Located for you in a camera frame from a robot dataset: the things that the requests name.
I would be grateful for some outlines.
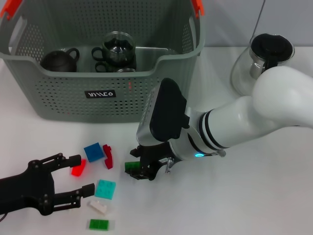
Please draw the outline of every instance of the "black cable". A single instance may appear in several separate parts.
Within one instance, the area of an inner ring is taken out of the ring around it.
[[[2,218],[0,219],[0,223],[6,218],[6,216],[8,215],[8,213],[4,214],[4,216],[2,216]]]

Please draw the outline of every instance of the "black ring band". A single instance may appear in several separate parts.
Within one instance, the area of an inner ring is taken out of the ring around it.
[[[227,147],[223,147],[221,146],[219,143],[217,143],[217,141],[213,138],[212,134],[211,134],[211,131],[210,131],[210,128],[209,128],[209,115],[210,113],[213,111],[213,109],[210,111],[210,112],[207,112],[206,116],[205,116],[205,121],[204,121],[204,124],[205,124],[205,129],[206,129],[206,132],[210,138],[210,140],[218,147],[218,148],[221,148],[221,149],[226,149]]]
[[[198,153],[202,153],[202,154],[207,154],[207,153],[204,153],[202,152],[197,146],[196,144],[194,143],[194,140],[191,138],[191,136],[188,134],[188,139],[189,139],[189,142],[191,143],[191,146],[198,152]]]
[[[200,120],[199,120],[199,124],[198,124],[198,129],[199,129],[199,132],[200,132],[200,136],[201,136],[203,142],[205,143],[205,145],[206,145],[207,147],[209,147],[209,148],[212,149],[212,150],[219,151],[219,149],[214,148],[214,147],[209,143],[209,141],[206,140],[206,137],[205,137],[205,135],[204,135],[204,133],[203,133],[202,122],[203,122],[203,117],[204,117],[204,115],[205,115],[205,113],[201,115]]]

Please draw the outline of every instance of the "dark red block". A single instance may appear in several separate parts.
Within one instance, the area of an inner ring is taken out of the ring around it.
[[[107,156],[107,159],[104,160],[104,163],[106,164],[108,169],[113,168],[113,157],[111,153],[111,147],[108,146],[107,144],[102,146],[104,153]]]
[[[71,174],[74,176],[81,176],[84,171],[85,166],[86,166],[86,159],[82,159],[82,163],[80,165],[73,167]]]

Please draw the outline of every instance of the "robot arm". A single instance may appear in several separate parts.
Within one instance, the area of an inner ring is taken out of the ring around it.
[[[131,153],[141,157],[140,170],[128,173],[153,180],[162,165],[169,171],[182,160],[224,156],[226,148],[287,126],[313,128],[313,79],[292,68],[264,72],[252,96],[207,113],[186,109],[178,85],[164,79],[149,95],[137,131],[140,146]]]

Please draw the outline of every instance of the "green block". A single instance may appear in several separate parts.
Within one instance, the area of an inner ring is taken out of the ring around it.
[[[125,163],[125,170],[140,169],[140,162],[128,162]]]
[[[102,219],[91,219],[89,229],[107,231],[109,230],[109,221]]]

